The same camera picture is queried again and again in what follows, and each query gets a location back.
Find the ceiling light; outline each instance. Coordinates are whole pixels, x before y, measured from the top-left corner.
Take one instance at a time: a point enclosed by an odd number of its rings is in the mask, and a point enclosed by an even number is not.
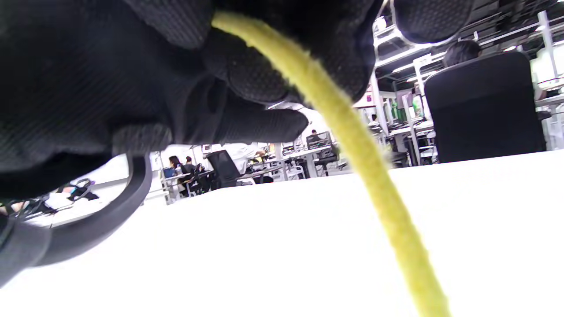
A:
[[[394,56],[392,56],[392,57],[390,57],[390,58],[387,58],[387,59],[385,59],[385,60],[378,61],[378,62],[376,63],[376,67],[380,67],[380,66],[383,66],[383,65],[386,65],[386,64],[390,64],[391,62],[393,62],[393,61],[395,61],[395,60],[404,58],[404,57],[409,56],[409,55],[411,55],[411,54],[413,54],[413,53],[416,53],[416,52],[419,52],[419,51],[421,51],[421,50],[427,49],[427,48],[429,48],[429,47],[431,47],[431,46],[432,46],[431,44],[418,44],[418,45],[416,45],[416,46],[415,46],[414,48],[412,48],[412,49],[409,49],[409,50],[407,50],[407,51],[403,51],[403,52],[401,52],[401,53],[399,53],[399,54],[396,54],[396,55],[394,55]]]
[[[431,63],[435,63],[436,61],[440,61],[440,60],[444,59],[445,54],[446,54],[446,52],[442,52],[442,53],[438,53],[438,54],[432,55],[432,56],[431,56],[431,60],[432,60]],[[403,70],[405,70],[405,69],[412,68],[412,67],[413,67],[413,63],[407,64],[407,65],[405,65],[405,66],[402,66],[402,67],[399,67],[399,68],[394,69],[394,70],[392,71],[392,74],[393,74],[393,73],[397,73],[397,72],[401,72],[401,71],[403,71]]]
[[[275,106],[277,106],[277,105],[279,105],[279,104],[282,104],[282,103],[284,103],[284,102],[275,103],[275,104],[271,105],[271,106],[268,108],[268,110],[270,110],[270,109],[274,108]]]
[[[432,74],[436,74],[437,72],[438,72],[438,71],[432,71],[432,72],[429,72],[429,73],[421,74],[421,78],[429,77],[429,76],[431,76]],[[416,81],[416,80],[417,80],[417,77],[411,77],[410,79],[408,79],[408,80],[406,80],[406,81],[407,81],[407,82],[411,82],[411,81]]]

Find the white shirt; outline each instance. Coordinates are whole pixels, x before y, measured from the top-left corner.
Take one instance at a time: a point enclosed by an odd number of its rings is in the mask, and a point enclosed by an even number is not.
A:
[[[231,156],[235,166],[237,166],[237,170],[239,170],[241,174],[245,174],[247,162],[254,158],[260,150],[254,144],[247,145],[245,143],[225,144],[222,148],[229,153],[229,156]]]

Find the white wall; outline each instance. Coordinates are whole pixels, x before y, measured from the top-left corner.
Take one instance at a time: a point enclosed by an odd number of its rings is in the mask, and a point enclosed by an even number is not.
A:
[[[541,49],[536,56],[537,58],[531,61],[533,81],[542,82],[554,78],[554,72],[547,50]],[[564,72],[564,44],[554,47],[554,60],[558,73],[562,74]]]
[[[321,113],[307,108],[301,108],[298,111],[300,111],[304,116],[306,116],[309,122],[309,125],[301,135],[302,144],[307,144],[306,138],[311,135],[311,130],[316,130],[318,133],[329,131],[329,127],[327,126],[327,123],[325,122],[325,119],[323,119]],[[331,134],[331,138],[334,140],[334,136],[331,133],[331,131],[329,131],[329,133]]]
[[[157,159],[158,156],[156,153],[151,153],[150,161],[151,161],[151,170],[156,171],[160,170],[161,164],[160,160]],[[97,184],[113,182],[114,180],[118,179],[125,179],[129,176],[129,167],[127,164],[127,158],[125,154],[118,155],[108,161],[106,164],[101,166],[100,168],[83,175],[76,180],[82,178],[89,178],[96,182]]]
[[[92,192],[98,195],[104,201],[114,200],[122,191],[124,191],[127,185],[127,179],[115,180],[113,182],[95,184],[92,187]],[[161,181],[159,178],[159,171],[153,172],[153,178],[151,181],[151,189],[149,191],[154,191],[162,188]]]

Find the glove finger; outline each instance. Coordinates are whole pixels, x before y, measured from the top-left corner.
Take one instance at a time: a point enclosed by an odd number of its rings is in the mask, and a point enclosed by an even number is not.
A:
[[[184,49],[201,47],[212,27],[211,0],[124,0],[170,43]]]
[[[292,142],[308,125],[306,116],[294,110],[265,110],[234,94],[230,101],[217,132],[220,143]]]
[[[394,23],[412,43],[439,43],[453,38],[468,23],[474,1],[392,0]]]
[[[318,58],[328,73],[353,99],[366,91],[374,66],[372,23],[382,0],[325,3],[313,0],[233,1],[217,3],[230,10],[265,21],[294,38]],[[208,68],[224,78],[245,99],[256,102],[295,100],[270,63],[255,49],[221,31],[210,32],[203,47]]]

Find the white tabletop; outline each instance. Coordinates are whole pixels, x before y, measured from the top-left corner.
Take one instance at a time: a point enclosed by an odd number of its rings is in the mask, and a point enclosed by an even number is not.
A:
[[[104,208],[109,203],[109,201],[103,199],[79,199],[74,204],[71,204],[70,201],[67,202],[68,204],[56,214],[45,214],[31,219],[29,222],[40,227],[61,226],[65,223],[87,217]]]
[[[331,146],[324,146],[324,147],[318,147],[318,148],[314,148],[314,149],[307,149],[307,150],[304,150],[304,151],[294,152],[294,153],[285,155],[285,156],[284,156],[284,159],[285,159],[285,160],[287,160],[287,159],[294,159],[294,158],[296,158],[296,157],[306,156],[306,155],[313,154],[313,153],[317,153],[317,152],[321,152],[321,151],[323,151],[324,149],[330,149],[330,148],[331,148]]]
[[[544,99],[541,99],[541,100],[537,100],[535,103],[536,103],[537,107],[541,107],[541,106],[544,106],[544,105],[564,103],[564,94],[557,95],[557,96],[554,96],[554,97],[544,98]]]
[[[453,316],[564,315],[562,161],[554,151],[390,171]],[[2,312],[415,316],[356,175],[146,204],[86,254],[21,273]]]
[[[433,122],[430,121],[430,120],[427,120],[427,121],[423,121],[423,122],[420,122],[420,123],[416,124],[416,125],[415,125],[415,130],[432,128],[433,126],[434,126],[434,125],[433,125]],[[395,136],[395,135],[397,135],[397,134],[409,133],[410,131],[411,131],[411,128],[410,128],[409,126],[403,127],[403,128],[401,128],[401,129],[395,129],[395,130],[392,130],[392,131],[390,132],[390,137],[393,137],[393,136]]]

